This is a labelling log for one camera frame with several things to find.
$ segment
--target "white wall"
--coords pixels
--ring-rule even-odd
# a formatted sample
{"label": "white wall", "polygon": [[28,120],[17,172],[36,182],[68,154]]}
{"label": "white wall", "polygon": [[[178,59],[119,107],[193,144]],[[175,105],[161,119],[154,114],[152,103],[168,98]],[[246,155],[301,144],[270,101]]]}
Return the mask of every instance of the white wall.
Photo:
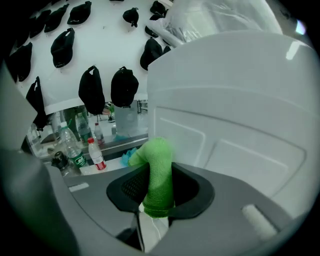
{"label": "white wall", "polygon": [[[111,101],[111,80],[117,70],[123,66],[133,70],[139,81],[135,100],[147,99],[147,75],[140,66],[140,57],[146,41],[150,38],[145,33],[145,24],[152,16],[151,0],[127,0],[111,2],[109,0],[91,0],[91,14],[80,25],[68,25],[70,11],[73,7],[84,4],[85,0],[68,1],[69,7],[59,27],[49,33],[42,31],[25,45],[32,42],[31,71],[27,79],[17,82],[16,86],[25,97],[31,84],[39,76],[46,114],[83,105],[78,96],[82,74],[92,65],[100,72],[105,101]],[[55,11],[66,2],[60,1],[44,10]],[[122,15],[126,10],[137,7],[139,13],[138,27],[131,27]],[[55,68],[50,52],[53,41],[68,28],[74,28],[73,57],[69,64]],[[161,39],[157,41],[164,46]]]}

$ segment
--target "green fabric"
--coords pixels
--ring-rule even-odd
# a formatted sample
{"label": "green fabric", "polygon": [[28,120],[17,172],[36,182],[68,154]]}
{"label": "green fabric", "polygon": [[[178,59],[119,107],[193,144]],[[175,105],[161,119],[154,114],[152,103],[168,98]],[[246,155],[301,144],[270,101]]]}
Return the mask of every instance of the green fabric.
{"label": "green fabric", "polygon": [[152,218],[164,218],[174,207],[172,155],[169,143],[157,137],[143,144],[128,162],[129,166],[150,165],[148,193],[142,203],[144,212]]}

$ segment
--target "plastic bag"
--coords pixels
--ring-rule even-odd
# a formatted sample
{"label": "plastic bag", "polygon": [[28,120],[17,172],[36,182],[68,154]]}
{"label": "plastic bag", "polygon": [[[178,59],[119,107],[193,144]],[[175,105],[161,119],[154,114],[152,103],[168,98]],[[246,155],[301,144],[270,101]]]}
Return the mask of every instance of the plastic bag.
{"label": "plastic bag", "polygon": [[174,47],[227,31],[282,34],[265,0],[175,0],[166,18],[150,20],[148,27]]}

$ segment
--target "water bottle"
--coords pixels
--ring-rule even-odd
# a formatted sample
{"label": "water bottle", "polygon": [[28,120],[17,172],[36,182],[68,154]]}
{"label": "water bottle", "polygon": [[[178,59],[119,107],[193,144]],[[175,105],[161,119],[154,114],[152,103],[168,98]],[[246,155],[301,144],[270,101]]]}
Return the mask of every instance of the water bottle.
{"label": "water bottle", "polygon": [[82,143],[87,143],[88,139],[92,137],[90,127],[82,113],[78,114],[78,133]]}
{"label": "water bottle", "polygon": [[102,133],[102,130],[99,126],[99,123],[97,123],[97,122],[95,123],[94,135],[95,135],[99,145],[105,143],[104,134]]}
{"label": "water bottle", "polygon": [[105,169],[107,166],[98,144],[95,143],[94,138],[89,138],[88,143],[89,143],[89,146],[88,146],[89,154],[93,163],[95,164],[95,167],[99,171]]}
{"label": "water bottle", "polygon": [[65,153],[69,159],[71,159],[76,167],[87,166],[87,160],[84,156],[84,153],[77,146],[77,139],[74,133],[68,128],[67,122],[61,123],[61,133],[60,137],[62,143],[64,144]]}

